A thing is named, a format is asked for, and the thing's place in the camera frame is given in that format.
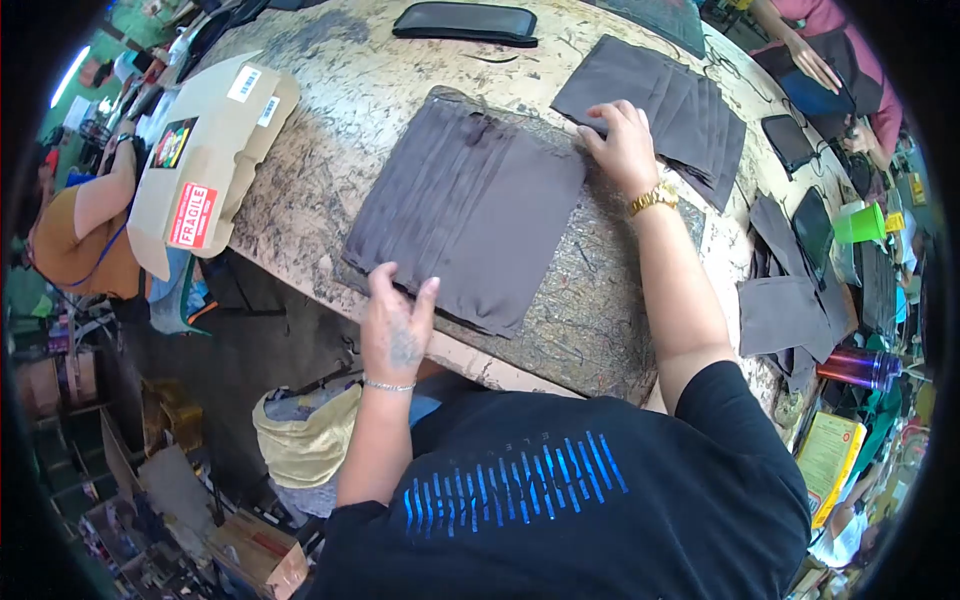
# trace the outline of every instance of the hand tattoo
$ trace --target hand tattoo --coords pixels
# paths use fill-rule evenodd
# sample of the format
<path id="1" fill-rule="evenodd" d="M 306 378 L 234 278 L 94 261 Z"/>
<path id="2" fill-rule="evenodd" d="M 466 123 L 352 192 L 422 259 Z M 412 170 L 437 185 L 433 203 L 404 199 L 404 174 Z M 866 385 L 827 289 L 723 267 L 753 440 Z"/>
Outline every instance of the hand tattoo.
<path id="1" fill-rule="evenodd" d="M 390 318 L 390 363 L 394 368 L 409 367 L 420 360 L 417 338 L 407 327 L 403 317 Z"/>

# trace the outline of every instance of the black t-shirt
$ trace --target black t-shirt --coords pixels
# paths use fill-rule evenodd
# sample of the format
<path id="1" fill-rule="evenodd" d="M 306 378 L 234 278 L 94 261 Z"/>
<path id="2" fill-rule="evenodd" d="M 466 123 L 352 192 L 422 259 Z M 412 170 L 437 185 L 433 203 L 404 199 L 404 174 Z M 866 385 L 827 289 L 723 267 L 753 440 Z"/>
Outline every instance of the black t-shirt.
<path id="1" fill-rule="evenodd" d="M 330 515 L 311 598 L 779 598 L 809 542 L 804 480 L 731 362 L 676 418 L 483 392 L 412 435 L 390 506 Z"/>

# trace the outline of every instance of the stained table surface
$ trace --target stained table surface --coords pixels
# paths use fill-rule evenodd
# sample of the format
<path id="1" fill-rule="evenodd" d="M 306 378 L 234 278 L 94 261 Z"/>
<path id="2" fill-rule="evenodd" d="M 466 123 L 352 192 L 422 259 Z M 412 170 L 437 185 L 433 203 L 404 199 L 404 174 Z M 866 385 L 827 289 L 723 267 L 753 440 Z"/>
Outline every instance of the stained table surface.
<path id="1" fill-rule="evenodd" d="M 819 185 L 827 209 L 841 203 L 846 181 L 827 150 L 786 177 L 760 119 L 787 112 L 783 93 L 745 53 L 710 26 L 707 46 L 727 59 L 696 60 L 661 37 L 582 2 L 525 4 L 537 17 L 532 49 L 460 40 L 398 39 L 391 26 L 410 2 L 331 0 L 298 12 L 266 10 L 230 30 L 200 68 L 251 50 L 254 61 L 292 73 L 301 97 L 236 218 L 230 246 L 272 275 L 354 320 L 366 298 L 343 283 L 340 253 L 360 206 L 406 124 L 434 85 L 446 85 L 489 107 L 535 122 L 548 135 L 575 127 L 549 108 L 602 34 L 647 46 L 706 73 L 747 123 L 743 157 L 725 215 L 717 214 L 674 173 L 682 212 L 708 276 L 739 341 L 736 282 L 746 277 L 752 242 L 748 199 L 758 189 L 789 215 L 806 189 Z M 816 146 L 820 136 L 806 130 Z M 636 240 L 615 192 L 593 169 L 521 333 L 514 340 L 438 320 L 427 350 L 436 362 L 495 389 L 567 395 L 609 394 L 642 402 L 656 368 L 639 284 Z M 756 359 L 741 368 L 768 409 L 776 376 Z"/>

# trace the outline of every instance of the fluorescent light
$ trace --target fluorescent light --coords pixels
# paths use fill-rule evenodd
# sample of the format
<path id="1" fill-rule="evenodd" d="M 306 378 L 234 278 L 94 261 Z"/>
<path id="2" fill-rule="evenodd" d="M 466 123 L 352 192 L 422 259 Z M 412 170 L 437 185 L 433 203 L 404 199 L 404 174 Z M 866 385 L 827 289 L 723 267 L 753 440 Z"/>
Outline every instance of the fluorescent light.
<path id="1" fill-rule="evenodd" d="M 70 68 L 67 70 L 66 75 L 63 76 L 63 79 L 60 81 L 60 85 L 57 87 L 57 93 L 54 94 L 54 97 L 50 99 L 50 108 L 53 108 L 57 105 L 57 102 L 60 100 L 60 96 L 63 95 L 63 91 L 66 89 L 66 85 L 70 83 L 70 80 L 73 79 L 73 76 L 77 74 L 77 69 L 80 68 L 80 63 L 84 61 L 86 55 L 90 54 L 90 47 L 87 46 L 80 51 L 80 54 L 73 59 L 73 64 L 70 65 Z"/>

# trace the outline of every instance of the yellow plastic bag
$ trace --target yellow plastic bag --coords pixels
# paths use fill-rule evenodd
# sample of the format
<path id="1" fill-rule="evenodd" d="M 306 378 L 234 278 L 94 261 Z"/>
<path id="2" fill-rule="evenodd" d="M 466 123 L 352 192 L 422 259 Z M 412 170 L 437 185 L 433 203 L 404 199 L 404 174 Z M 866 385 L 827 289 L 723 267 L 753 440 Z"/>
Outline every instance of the yellow plastic bag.
<path id="1" fill-rule="evenodd" d="M 313 488 L 330 480 L 347 456 L 353 435 L 359 385 L 351 386 L 311 414 L 307 420 L 271 420 L 264 403 L 253 407 L 253 426 L 270 476 L 284 488 Z"/>

